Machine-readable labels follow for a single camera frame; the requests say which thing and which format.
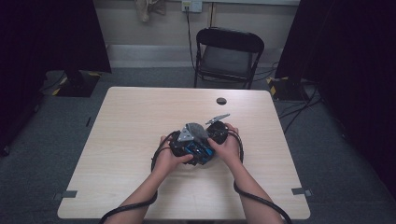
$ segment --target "person's right hand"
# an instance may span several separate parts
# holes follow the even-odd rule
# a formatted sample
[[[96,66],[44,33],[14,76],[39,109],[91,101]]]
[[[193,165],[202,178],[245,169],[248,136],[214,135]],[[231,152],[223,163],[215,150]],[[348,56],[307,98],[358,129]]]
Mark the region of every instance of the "person's right hand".
[[[238,129],[233,127],[233,125],[229,123],[225,123],[225,125],[227,126],[228,130],[234,131],[234,133],[239,134]],[[225,142],[221,145],[217,144],[211,138],[208,138],[207,142],[211,147],[213,147],[213,149],[215,149],[219,157],[226,163],[235,159],[239,160],[239,144],[238,140],[235,137],[228,135]]]

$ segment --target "wall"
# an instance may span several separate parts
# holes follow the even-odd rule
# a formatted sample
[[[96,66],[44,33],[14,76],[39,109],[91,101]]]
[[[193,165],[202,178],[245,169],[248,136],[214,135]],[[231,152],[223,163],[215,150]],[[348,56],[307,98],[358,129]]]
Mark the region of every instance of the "wall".
[[[265,43],[264,63],[277,62],[297,9],[295,0],[279,2],[286,5],[222,2],[212,5],[203,2],[202,13],[190,13],[193,48],[196,33],[209,26],[212,18],[212,26],[245,30],[260,36]],[[150,13],[148,22],[139,20],[134,1],[97,0],[95,7],[108,45],[140,49],[145,46],[169,49],[172,46],[188,53],[188,24],[186,14],[181,12],[180,1],[166,1],[166,15]]]

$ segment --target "chair seat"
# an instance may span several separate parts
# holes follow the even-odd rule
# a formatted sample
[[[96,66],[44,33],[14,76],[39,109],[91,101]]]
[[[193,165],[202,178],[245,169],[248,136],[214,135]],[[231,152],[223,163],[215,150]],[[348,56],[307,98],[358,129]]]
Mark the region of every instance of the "chair seat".
[[[207,46],[201,63],[201,71],[250,77],[252,53]]]

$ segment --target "table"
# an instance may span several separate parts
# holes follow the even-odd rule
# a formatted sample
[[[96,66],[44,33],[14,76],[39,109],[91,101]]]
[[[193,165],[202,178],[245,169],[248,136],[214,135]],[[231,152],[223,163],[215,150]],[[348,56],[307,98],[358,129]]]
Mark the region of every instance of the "table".
[[[223,97],[226,105],[218,105]],[[110,88],[67,190],[60,218],[100,218],[119,206],[149,175],[161,135],[186,123],[205,123],[230,113],[224,122],[239,128],[244,164],[273,201],[293,219],[310,211],[267,91],[178,88]],[[215,157],[206,165],[181,164],[159,188],[146,219],[245,219],[233,176]]]

